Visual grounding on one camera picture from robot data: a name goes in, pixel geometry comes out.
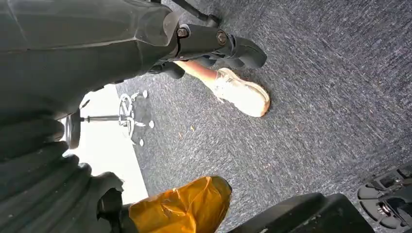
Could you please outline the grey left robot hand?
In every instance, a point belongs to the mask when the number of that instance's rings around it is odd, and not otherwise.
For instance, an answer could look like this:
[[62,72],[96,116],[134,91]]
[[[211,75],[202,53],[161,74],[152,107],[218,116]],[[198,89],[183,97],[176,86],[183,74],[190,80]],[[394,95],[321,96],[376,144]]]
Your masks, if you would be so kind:
[[0,230],[136,233],[122,180],[65,155],[60,119],[84,96],[179,60],[262,67],[254,42],[179,25],[158,0],[3,0],[0,3]]

